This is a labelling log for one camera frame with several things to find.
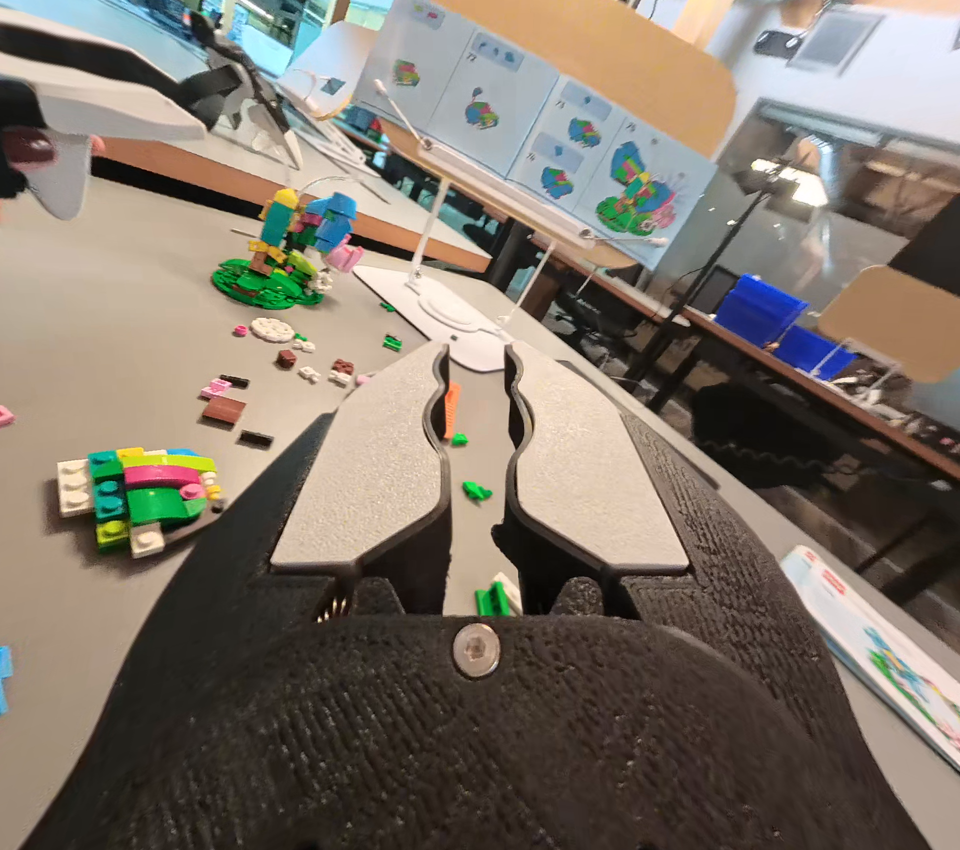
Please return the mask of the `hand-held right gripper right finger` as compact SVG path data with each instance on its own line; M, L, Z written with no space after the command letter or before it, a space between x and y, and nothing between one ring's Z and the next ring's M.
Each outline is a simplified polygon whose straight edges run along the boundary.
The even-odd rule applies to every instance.
M492 536L517 571L523 612L547 613L577 578L596 583L601 602L616 602L625 579L683 579L680 515L618 406L526 342L504 357L512 454Z

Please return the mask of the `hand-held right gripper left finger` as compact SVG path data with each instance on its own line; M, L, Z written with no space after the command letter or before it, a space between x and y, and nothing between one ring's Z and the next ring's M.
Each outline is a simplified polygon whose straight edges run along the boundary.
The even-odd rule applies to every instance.
M452 482L442 444L450 349L428 342L346 398L270 556L288 576L388 580L406 612L442 612Z

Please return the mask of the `light blue instruction booklet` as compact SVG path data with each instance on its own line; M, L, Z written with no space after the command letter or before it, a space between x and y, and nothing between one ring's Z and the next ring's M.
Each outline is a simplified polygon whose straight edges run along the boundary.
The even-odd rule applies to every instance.
M392 1L354 101L549 236L611 244L648 268L717 173L666 131L430 0Z

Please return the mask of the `multicoloured lego wing assembly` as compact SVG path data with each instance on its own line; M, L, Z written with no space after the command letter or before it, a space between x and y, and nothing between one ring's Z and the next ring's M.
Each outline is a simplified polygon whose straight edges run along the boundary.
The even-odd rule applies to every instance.
M88 517L100 555L160 556L229 505L214 460L189 448L94 452L55 465L62 518Z

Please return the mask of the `lego butterfly model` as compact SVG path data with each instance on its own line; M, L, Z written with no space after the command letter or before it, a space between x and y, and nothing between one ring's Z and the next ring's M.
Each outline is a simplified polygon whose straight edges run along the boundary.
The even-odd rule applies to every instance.
M223 261L210 276L223 295L264 311L314 307L338 273L350 273L364 249L352 242L357 205L341 192L312 197L304 189L275 192L260 213L248 257Z

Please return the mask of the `person's left hand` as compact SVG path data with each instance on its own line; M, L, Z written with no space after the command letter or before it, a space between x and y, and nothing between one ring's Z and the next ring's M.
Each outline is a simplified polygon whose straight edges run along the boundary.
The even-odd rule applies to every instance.
M11 126L1 131L1 148L6 164L27 174L53 166L59 160L55 142L36 127Z

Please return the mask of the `blue storage bin stack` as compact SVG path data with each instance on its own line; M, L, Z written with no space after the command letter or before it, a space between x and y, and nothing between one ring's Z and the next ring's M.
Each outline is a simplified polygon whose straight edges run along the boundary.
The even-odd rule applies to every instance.
M744 274L722 300L714 322L762 348L779 340L809 306L755 275Z

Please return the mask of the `wood-edged desk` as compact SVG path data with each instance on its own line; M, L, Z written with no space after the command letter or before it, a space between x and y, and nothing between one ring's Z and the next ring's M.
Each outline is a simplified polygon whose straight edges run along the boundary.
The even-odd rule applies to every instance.
M572 288L574 275L591 281L602 292L615 298L629 312L629 319L636 319L636 326L649 325L658 329L665 319L663 306L646 302L646 297L618 278L604 275L598 265L584 263L573 256L568 248L556 249L546 265L547 277L532 278L532 295L540 300L553 302ZM642 399L655 414L662 414L671 401L689 397L693 400L690 375L698 367L711 367L724 375L721 382L741 388L750 399L759 401L766 416L774 410L789 419L791 425L804 428L818 440L827 442L832 450L842 451L842 457L852 458L859 469L855 477L866 478L872 474L885 487L898 486L909 496L922 513L917 520L904 525L881 545L873 547L870 554L857 565L861 576L871 568L880 566L894 555L909 540L921 532L924 521L939 516L948 525L950 533L945 543L929 553L924 552L913 563L896 571L882 581L880 592L894 604L904 606L918 599L948 574L958 571L958 456L939 454L935 448L922 444L906 433L904 427L893 423L872 411L880 405L864 406L834 387L831 382L819 381L777 359L772 352L757 348L733 332L714 324L699 311L686 309L681 318L673 321L669 346L680 342L689 344L688 352L669 373L660 372L657 366L640 382L627 379L620 381L636 399ZM764 417L763 426L757 425L758 433L768 435L769 422ZM711 437L698 446L712 448L714 453L725 453L741 461L741 469L749 463L757 467L803 469L811 475L810 480L821 484L835 461L814 459L799 452L787 454L760 450L747 446L742 440L719 441Z
M275 191L293 187L306 196L340 191L357 204L353 229L357 239L384 244L402 252L419 246L429 212L368 170L330 159L314 140L296 134L301 166L275 145L247 117L239 129L222 118L201 139L158 141L104 137L103 157L114 164L215 193L232 202L262 205Z

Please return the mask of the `black studio light stand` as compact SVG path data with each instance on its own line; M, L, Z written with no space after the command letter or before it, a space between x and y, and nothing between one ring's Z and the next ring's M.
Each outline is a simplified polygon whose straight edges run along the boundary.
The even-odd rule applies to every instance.
M626 382L621 386L631 397L639 398L639 392L642 382L647 373L656 366L656 363L662 353L669 346L673 336L673 327L677 316L680 316L691 299L700 291L702 284L710 276L719 260L726 252L727 248L739 235L739 232L746 225L747 221L754 211L762 205L764 201L770 200L774 196L784 196L788 191L795 191L797 183L784 179L784 170L791 167L790 161L779 159L774 161L773 168L769 171L745 170L736 172L732 180L738 186L744 196L750 198L749 203L743 213L726 227L726 232L712 252L710 257L693 274L693 280L689 283L676 298L674 304L657 325L652 337L645 344L638 356L631 359L626 373Z

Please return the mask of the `wooden book stand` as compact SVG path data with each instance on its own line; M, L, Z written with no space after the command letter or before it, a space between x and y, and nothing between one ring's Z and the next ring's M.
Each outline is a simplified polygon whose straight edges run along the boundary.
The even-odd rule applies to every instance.
M708 160L734 112L736 90L728 69L628 4L615 0L430 1L521 44ZM283 74L282 92L315 122L332 117L347 104L359 105L354 101L356 85L377 35L378 30L345 22L333 25ZM510 208L504 196L484 194L476 184L425 159L413 134L402 125L386 122L388 129L406 130L417 160L439 176L432 220L437 219L452 186L486 205L498 206L544 236L546 258L557 245L593 255L601 267L617 267L619 256L628 256L611 244L581 249L558 241L543 224L535 225L528 214Z
M958 424L958 255L862 270L815 318L828 339L898 370L915 409Z

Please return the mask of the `open instruction booklet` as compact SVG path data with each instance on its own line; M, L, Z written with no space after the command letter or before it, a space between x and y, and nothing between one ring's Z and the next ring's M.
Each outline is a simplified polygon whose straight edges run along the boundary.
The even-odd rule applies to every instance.
M958 680L809 547L779 565L834 656L958 772Z

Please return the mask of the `black panel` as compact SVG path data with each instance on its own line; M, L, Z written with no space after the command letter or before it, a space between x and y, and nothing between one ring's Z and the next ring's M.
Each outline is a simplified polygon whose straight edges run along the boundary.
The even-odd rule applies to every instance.
M944 206L888 266L959 296L959 196Z

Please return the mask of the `wall vent grille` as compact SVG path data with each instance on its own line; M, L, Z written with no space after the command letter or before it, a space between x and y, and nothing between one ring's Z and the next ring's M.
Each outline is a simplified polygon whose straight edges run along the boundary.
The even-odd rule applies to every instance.
M836 6L824 12L803 36L787 67L841 75L884 22L885 15Z

